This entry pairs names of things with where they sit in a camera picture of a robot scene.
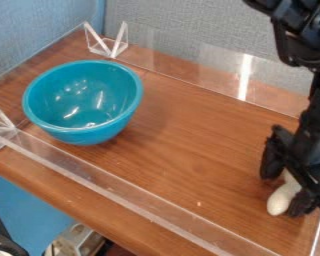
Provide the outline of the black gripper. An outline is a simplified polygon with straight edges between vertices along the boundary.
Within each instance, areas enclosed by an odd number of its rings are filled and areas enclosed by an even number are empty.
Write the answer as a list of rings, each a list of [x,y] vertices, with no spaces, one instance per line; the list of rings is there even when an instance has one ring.
[[[261,178],[277,179],[287,170],[302,186],[294,196],[287,214],[301,217],[320,208],[320,132],[299,127],[291,133],[273,126],[261,163]]]

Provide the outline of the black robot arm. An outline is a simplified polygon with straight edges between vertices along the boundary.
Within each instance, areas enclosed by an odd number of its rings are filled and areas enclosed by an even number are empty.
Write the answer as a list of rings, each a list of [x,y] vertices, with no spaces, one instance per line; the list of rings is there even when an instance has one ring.
[[[299,217],[320,208],[320,0],[243,2],[271,18],[282,62],[314,73],[298,129],[273,127],[261,164],[262,179],[286,178],[269,198],[269,213]]]

